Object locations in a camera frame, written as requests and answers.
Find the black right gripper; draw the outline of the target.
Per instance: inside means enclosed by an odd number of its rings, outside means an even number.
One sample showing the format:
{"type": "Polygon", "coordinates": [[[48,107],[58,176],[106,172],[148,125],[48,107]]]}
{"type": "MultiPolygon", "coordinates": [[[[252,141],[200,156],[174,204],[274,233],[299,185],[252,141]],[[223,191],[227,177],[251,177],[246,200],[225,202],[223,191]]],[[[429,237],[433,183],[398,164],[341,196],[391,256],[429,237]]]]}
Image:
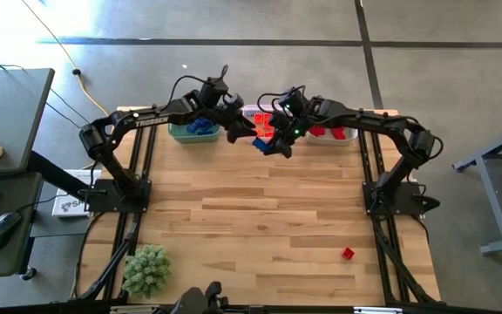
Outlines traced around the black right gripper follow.
{"type": "Polygon", "coordinates": [[[266,151],[266,155],[282,154],[285,158],[289,159],[292,156],[292,145],[295,143],[297,133],[295,129],[283,131],[281,129],[275,130],[275,135],[271,140],[270,147],[266,151]]]}

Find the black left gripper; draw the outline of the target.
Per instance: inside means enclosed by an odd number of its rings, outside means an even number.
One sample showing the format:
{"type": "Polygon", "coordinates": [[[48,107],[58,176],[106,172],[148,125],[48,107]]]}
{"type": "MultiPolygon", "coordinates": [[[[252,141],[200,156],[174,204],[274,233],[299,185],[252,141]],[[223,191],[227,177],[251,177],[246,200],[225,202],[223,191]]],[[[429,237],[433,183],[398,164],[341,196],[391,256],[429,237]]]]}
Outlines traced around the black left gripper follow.
{"type": "Polygon", "coordinates": [[[234,144],[240,137],[241,133],[243,135],[257,134],[254,127],[248,124],[248,121],[243,116],[243,111],[241,109],[224,109],[223,114],[227,119],[224,129],[227,131],[227,141],[229,143],[234,144]]]}

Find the clear plastic bin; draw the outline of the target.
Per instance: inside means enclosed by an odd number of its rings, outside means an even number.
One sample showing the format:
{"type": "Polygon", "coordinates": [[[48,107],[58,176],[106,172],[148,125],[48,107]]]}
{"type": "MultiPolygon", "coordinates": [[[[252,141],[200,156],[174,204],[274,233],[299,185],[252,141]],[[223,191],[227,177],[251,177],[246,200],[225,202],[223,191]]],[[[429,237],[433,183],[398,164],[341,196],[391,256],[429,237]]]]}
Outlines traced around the clear plastic bin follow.
{"type": "Polygon", "coordinates": [[[243,107],[243,116],[248,119],[249,121],[251,121],[254,125],[255,125],[255,131],[257,132],[258,129],[263,129],[264,130],[264,124],[263,125],[256,125],[253,121],[253,115],[255,113],[265,113],[266,116],[268,115],[272,115],[272,113],[270,112],[265,112],[265,111],[262,111],[258,105],[245,105],[243,107]]]}

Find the white plastic bin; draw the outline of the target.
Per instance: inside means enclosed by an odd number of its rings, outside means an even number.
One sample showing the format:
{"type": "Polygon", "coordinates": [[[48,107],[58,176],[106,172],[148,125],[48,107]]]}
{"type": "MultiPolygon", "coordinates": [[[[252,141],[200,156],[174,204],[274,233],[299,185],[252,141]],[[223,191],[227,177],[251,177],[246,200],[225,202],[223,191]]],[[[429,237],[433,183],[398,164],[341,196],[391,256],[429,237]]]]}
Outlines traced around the white plastic bin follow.
{"type": "Polygon", "coordinates": [[[358,137],[358,131],[354,128],[345,127],[345,132],[347,139],[346,140],[335,140],[331,134],[330,129],[324,127],[326,129],[326,133],[323,136],[315,137],[306,132],[306,141],[310,144],[314,145],[322,145],[322,146],[335,146],[335,147],[346,147],[349,146],[353,141],[355,141],[358,137]]]}

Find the green plastic bin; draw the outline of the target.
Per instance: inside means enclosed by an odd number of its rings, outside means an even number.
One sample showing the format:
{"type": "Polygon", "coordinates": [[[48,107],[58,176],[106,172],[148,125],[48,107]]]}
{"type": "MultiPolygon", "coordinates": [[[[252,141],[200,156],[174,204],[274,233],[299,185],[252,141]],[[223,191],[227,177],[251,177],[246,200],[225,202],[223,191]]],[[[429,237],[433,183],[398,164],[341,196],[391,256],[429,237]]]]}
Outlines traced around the green plastic bin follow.
{"type": "Polygon", "coordinates": [[[188,125],[178,126],[170,124],[168,132],[171,137],[181,144],[193,144],[216,141],[220,134],[220,127],[213,125],[208,130],[198,130],[196,133],[189,133],[187,131],[188,125]]]}

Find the green artificial plant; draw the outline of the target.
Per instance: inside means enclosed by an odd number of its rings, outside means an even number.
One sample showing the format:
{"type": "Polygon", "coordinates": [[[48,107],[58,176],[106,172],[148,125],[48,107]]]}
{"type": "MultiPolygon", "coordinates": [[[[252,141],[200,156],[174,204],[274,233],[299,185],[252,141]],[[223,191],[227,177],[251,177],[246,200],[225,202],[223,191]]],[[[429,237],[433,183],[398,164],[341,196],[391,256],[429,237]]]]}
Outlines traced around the green artificial plant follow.
{"type": "Polygon", "coordinates": [[[125,260],[122,289],[137,298],[156,297],[171,275],[172,261],[164,246],[145,245],[125,260]]]}

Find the white printed box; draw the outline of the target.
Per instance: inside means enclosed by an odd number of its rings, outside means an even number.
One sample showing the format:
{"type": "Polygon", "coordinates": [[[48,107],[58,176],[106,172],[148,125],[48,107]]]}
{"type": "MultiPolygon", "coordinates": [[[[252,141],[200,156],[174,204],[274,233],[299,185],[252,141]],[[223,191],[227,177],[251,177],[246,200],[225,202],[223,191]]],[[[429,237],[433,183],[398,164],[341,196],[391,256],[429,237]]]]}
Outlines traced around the white printed box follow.
{"type": "MultiPolygon", "coordinates": [[[[83,183],[90,183],[90,173],[89,169],[66,169],[68,174],[80,179],[83,183]]],[[[88,211],[89,205],[85,206],[83,201],[80,201],[74,196],[65,195],[65,191],[62,189],[58,189],[56,193],[56,200],[53,204],[53,209],[51,212],[52,216],[56,216],[58,218],[72,218],[72,217],[81,217],[81,216],[92,216],[92,213],[88,211]]]]}

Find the black computer mouse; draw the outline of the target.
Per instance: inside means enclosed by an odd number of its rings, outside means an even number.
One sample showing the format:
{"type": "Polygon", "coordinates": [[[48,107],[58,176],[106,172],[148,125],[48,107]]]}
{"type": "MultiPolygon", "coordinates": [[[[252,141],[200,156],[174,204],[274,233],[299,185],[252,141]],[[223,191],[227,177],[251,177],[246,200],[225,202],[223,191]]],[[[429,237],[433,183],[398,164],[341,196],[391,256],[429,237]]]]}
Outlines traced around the black computer mouse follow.
{"type": "Polygon", "coordinates": [[[0,215],[0,249],[10,240],[13,230],[22,221],[22,216],[16,211],[5,212],[0,215]]]}

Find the dark grey desk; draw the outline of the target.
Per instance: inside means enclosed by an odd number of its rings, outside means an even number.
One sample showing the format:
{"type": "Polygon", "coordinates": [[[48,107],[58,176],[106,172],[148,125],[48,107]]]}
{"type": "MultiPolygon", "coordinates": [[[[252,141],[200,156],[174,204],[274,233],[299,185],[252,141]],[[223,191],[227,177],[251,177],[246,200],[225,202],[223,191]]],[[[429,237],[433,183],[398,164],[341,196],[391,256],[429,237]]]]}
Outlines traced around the dark grey desk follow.
{"type": "Polygon", "coordinates": [[[0,249],[0,276],[23,274],[27,269],[32,216],[41,186],[40,174],[0,176],[0,215],[16,211],[22,216],[9,242],[0,249]]]}

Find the black aluminium rig frame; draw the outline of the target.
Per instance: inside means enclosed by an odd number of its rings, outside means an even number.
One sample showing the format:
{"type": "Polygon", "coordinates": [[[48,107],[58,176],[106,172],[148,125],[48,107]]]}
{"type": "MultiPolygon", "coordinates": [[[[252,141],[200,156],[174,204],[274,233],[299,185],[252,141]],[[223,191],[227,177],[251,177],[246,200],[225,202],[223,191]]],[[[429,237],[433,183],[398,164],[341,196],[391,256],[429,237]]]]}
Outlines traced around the black aluminium rig frame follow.
{"type": "Polygon", "coordinates": [[[117,150],[147,171],[149,208],[137,244],[164,246],[172,275],[153,301],[221,283],[236,305],[381,305],[414,300],[392,265],[381,276],[363,205],[363,161],[377,174],[398,154],[388,139],[323,147],[301,140],[291,158],[248,140],[183,145],[165,126],[129,133],[117,150]],[[345,260],[343,249],[355,254],[345,260]]]}

